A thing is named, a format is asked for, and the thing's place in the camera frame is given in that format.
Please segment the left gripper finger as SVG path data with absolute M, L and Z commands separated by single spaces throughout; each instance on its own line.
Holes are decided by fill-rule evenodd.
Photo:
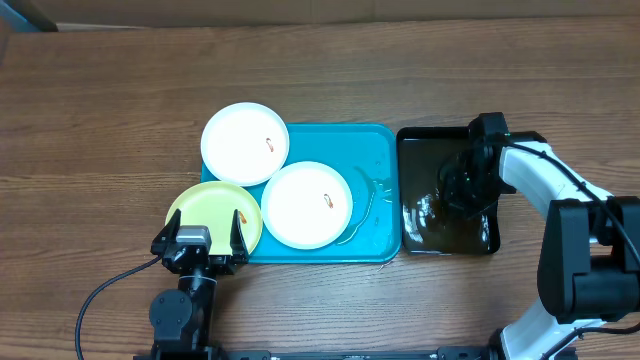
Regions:
M 248 263 L 249 252 L 244 241 L 241 225 L 242 221 L 240 211 L 235 209 L 230 232 L 230 247 L 232 250 L 231 259 L 235 264 Z
M 176 209 L 170 220 L 151 243 L 150 252 L 153 255 L 163 255 L 167 248 L 176 242 L 177 233 L 181 223 L 181 210 Z

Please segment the yellow plate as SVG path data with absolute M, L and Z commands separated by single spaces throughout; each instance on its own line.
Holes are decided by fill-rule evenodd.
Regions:
M 260 207 L 244 188 L 223 181 L 194 185 L 182 192 L 169 208 L 168 223 L 176 209 L 181 211 L 182 225 L 202 225 L 211 234 L 211 255 L 231 255 L 231 225 L 235 210 L 239 211 L 241 232 L 246 248 L 252 253 L 263 229 Z

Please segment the white plate with stain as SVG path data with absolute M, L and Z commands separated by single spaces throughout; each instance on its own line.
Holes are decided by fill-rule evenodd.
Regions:
M 353 212 L 346 180 L 328 165 L 313 161 L 290 164 L 266 184 L 261 198 L 263 221 L 280 243 L 313 250 L 335 241 Z

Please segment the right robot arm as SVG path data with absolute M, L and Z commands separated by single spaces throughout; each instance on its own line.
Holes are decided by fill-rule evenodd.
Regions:
M 536 132 L 472 135 L 437 177 L 446 212 L 466 217 L 521 193 L 544 217 L 538 298 L 499 330 L 495 359 L 556 359 L 586 334 L 629 335 L 639 310 L 639 199 L 615 196 L 561 161 Z

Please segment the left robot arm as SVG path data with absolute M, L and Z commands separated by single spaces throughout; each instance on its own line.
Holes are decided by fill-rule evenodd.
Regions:
M 152 301 L 149 320 L 154 328 L 151 359 L 227 359 L 220 345 L 210 341 L 214 295 L 219 276 L 233 275 L 248 262 L 242 234 L 243 216 L 232 215 L 228 236 L 231 253 L 212 255 L 212 238 L 204 225 L 183 225 L 175 211 L 151 244 L 151 253 L 179 276 L 175 289 L 161 292 Z

